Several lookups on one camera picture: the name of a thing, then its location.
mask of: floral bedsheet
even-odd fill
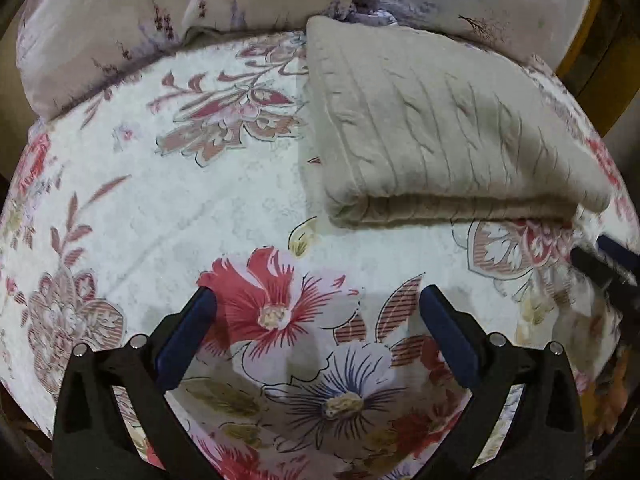
[[[638,250],[638,218],[572,97],[528,73],[610,179],[601,215],[331,224],[297,32],[178,53],[37,125],[0,219],[2,382],[50,435],[73,345],[122,345],[210,286],[218,322],[167,398],[226,478],[404,478],[468,400],[417,313],[419,291],[436,283],[488,332],[561,341],[584,388],[619,319],[568,253],[601,232]],[[519,394],[480,461],[496,453]],[[158,464],[126,393],[116,396]]]

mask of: bolt head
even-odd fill
[[[501,348],[507,344],[507,338],[505,338],[505,336],[503,336],[499,332],[494,332],[489,335],[489,342],[492,345],[497,346],[498,348]]]
[[[558,341],[552,341],[549,343],[549,350],[551,350],[554,355],[562,355],[564,347]]]
[[[129,340],[129,344],[132,348],[142,348],[148,340],[148,337],[144,334],[136,334]]]
[[[86,351],[88,349],[89,347],[86,345],[86,343],[78,343],[76,346],[74,346],[73,353],[76,357],[82,357],[84,354],[86,354]]]

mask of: black bracket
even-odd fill
[[[640,347],[640,288],[624,276],[628,272],[638,280],[640,256],[611,238],[598,237],[598,248],[609,261],[581,247],[571,250],[571,263],[606,295],[609,303],[622,314],[620,335],[629,346]]]
[[[164,399],[176,388],[207,330],[216,298],[200,288],[180,314],[165,317],[149,338],[93,352],[76,345],[63,379],[54,425],[56,480],[222,480],[183,430]],[[487,335],[457,311],[435,285],[420,294],[420,315],[458,382],[473,396],[458,423],[415,480],[568,480],[582,478],[584,435],[566,353],[512,346]],[[524,392],[495,459],[472,468],[513,384]],[[113,386],[124,386],[165,470],[138,455],[120,415]]]

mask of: cable knit pattern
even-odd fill
[[[327,208],[343,222],[562,218],[610,185],[521,67],[444,36],[311,18]]]

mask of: floral pillowcase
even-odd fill
[[[191,27],[304,28],[351,0],[27,0],[17,65],[33,110],[50,120],[180,45]]]

